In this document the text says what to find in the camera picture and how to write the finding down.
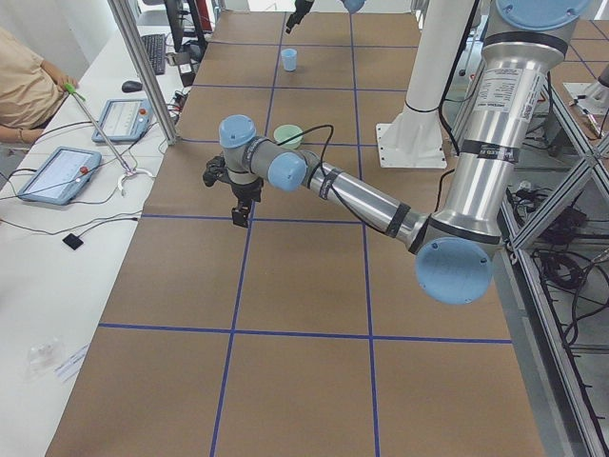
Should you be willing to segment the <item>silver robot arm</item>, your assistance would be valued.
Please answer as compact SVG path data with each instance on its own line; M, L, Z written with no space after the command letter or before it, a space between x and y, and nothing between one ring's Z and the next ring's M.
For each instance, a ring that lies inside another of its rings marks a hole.
M497 222L508 182L547 73L560 64L583 1L494 1L481 47L481 73L466 104L456 168L441 204L430 178L445 166L442 100L478 9L475 1L434 1L416 53L403 109L381 125L373 154L388 185L370 184L330 164L323 153L289 149L235 114L219 126L220 168L207 182L230 186L233 221L246 226L264 187L308 189L368 228L404 244L422 290L465 305L480 299L501 245ZM389 194L389 188L397 190Z
M314 0L295 0L295 10L289 15L286 25L285 33L290 34L292 30L299 25L302 20L308 15L314 5ZM344 8L350 13L358 12L364 5L364 0L342 0Z

